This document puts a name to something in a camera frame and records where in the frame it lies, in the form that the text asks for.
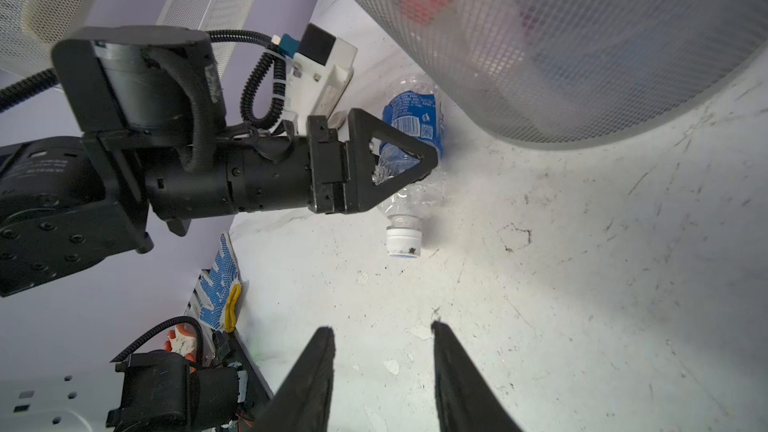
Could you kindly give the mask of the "blue dotted glove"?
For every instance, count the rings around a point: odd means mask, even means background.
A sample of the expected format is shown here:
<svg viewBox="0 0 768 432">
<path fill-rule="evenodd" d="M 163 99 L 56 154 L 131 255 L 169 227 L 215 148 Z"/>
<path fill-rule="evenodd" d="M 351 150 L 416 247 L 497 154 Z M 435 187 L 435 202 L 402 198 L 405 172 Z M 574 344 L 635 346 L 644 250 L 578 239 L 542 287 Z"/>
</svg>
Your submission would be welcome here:
<svg viewBox="0 0 768 432">
<path fill-rule="evenodd" d="M 230 235 L 222 232 L 213 264 L 201 270 L 193 292 L 200 304 L 199 320 L 213 330 L 233 332 L 242 294 L 243 282 Z"/>
</svg>

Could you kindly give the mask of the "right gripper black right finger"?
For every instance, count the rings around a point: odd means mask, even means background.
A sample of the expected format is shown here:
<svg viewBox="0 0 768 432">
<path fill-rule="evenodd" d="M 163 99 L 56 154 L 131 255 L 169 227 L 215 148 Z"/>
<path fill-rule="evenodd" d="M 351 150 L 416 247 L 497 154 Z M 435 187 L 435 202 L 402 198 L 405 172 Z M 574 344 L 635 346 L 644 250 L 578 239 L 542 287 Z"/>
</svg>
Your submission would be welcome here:
<svg viewBox="0 0 768 432">
<path fill-rule="evenodd" d="M 440 430 L 521 432 L 452 329 L 446 323 L 434 321 L 431 330 Z"/>
</svg>

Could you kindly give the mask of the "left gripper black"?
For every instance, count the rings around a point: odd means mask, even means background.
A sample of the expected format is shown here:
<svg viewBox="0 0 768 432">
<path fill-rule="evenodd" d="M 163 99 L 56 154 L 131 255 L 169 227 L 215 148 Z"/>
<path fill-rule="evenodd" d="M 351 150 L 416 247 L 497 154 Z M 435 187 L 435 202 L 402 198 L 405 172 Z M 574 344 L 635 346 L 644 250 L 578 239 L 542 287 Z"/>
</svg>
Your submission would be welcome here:
<svg viewBox="0 0 768 432">
<path fill-rule="evenodd" d="M 377 207 L 438 166 L 434 146 L 362 109 L 349 111 L 347 125 L 346 214 Z M 184 170 L 174 152 L 153 152 L 143 165 L 153 212 L 179 237 L 196 219 L 303 208 L 313 201 L 308 137 L 232 138 L 216 146 L 213 165 L 203 172 Z"/>
</svg>

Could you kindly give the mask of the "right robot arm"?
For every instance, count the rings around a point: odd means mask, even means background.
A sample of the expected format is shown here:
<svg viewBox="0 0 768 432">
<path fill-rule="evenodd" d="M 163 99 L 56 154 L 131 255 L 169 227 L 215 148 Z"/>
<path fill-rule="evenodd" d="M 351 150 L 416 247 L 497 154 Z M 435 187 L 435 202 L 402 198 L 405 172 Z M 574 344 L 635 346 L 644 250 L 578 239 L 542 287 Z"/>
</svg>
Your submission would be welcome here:
<svg viewBox="0 0 768 432">
<path fill-rule="evenodd" d="M 271 391 L 236 333 L 216 333 L 212 361 L 140 347 L 176 325 L 205 337 L 198 320 L 168 319 L 110 362 L 80 373 L 1 385 L 4 431 L 326 431 L 335 335 L 318 328 L 277 391 Z"/>
</svg>

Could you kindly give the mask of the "orange patterned glove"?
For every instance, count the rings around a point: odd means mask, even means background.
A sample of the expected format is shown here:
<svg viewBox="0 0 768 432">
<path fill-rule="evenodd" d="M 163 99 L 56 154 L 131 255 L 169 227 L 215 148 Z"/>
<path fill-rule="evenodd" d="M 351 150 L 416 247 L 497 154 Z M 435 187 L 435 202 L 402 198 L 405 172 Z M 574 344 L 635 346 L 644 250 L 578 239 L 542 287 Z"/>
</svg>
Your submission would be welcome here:
<svg viewBox="0 0 768 432">
<path fill-rule="evenodd" d="M 189 324 L 176 324 L 167 331 L 164 350 L 177 353 L 187 360 L 196 362 L 198 339 Z"/>
</svg>

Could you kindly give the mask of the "blue label bottle top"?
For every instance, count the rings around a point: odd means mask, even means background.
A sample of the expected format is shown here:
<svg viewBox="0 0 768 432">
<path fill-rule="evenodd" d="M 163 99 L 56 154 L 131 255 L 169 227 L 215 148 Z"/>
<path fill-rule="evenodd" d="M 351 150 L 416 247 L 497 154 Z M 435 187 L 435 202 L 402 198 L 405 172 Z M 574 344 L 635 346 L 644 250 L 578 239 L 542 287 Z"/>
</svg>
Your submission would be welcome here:
<svg viewBox="0 0 768 432">
<path fill-rule="evenodd" d="M 403 76 L 390 88 L 387 99 L 382 120 L 442 155 L 444 116 L 436 84 L 424 74 Z M 417 158 L 383 142 L 379 146 L 375 182 L 395 178 L 418 164 Z M 424 221 L 442 199 L 442 188 L 442 171 L 437 168 L 427 178 L 407 185 L 378 205 L 388 220 L 385 246 L 390 256 L 421 256 Z"/>
</svg>

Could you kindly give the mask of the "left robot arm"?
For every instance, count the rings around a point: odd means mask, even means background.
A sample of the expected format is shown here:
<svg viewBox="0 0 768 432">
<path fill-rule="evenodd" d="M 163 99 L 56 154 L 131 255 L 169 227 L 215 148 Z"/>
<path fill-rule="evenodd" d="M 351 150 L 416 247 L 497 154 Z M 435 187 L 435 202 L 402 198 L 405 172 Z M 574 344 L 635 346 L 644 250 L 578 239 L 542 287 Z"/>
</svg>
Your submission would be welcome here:
<svg viewBox="0 0 768 432">
<path fill-rule="evenodd" d="M 87 27 L 49 69 L 4 88 L 10 109 L 60 86 L 81 129 L 1 150 L 1 293 L 127 251 L 149 252 L 157 215 L 195 219 L 305 207 L 368 211 L 437 167 L 437 150 L 364 110 L 349 137 L 326 118 L 282 119 L 292 53 L 262 33 Z"/>
</svg>

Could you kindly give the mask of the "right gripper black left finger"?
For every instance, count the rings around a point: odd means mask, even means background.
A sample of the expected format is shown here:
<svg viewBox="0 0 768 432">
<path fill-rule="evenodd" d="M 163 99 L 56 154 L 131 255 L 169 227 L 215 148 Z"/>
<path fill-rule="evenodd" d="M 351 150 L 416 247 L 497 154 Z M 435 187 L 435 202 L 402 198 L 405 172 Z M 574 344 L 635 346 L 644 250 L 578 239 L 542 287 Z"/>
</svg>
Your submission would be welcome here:
<svg viewBox="0 0 768 432">
<path fill-rule="evenodd" d="M 335 337 L 318 328 L 252 431 L 327 431 L 334 382 Z"/>
</svg>

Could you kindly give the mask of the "grey bin with plastic liner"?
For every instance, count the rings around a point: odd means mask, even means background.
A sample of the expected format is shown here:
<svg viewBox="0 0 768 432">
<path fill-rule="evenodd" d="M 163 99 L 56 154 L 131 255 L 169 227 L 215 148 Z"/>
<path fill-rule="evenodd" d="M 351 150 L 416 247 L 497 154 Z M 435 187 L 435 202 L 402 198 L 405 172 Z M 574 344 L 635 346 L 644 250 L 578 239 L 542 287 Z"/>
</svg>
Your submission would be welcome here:
<svg viewBox="0 0 768 432">
<path fill-rule="evenodd" d="M 535 148 L 632 136 L 767 45 L 767 0 L 354 0 L 479 127 Z"/>
</svg>

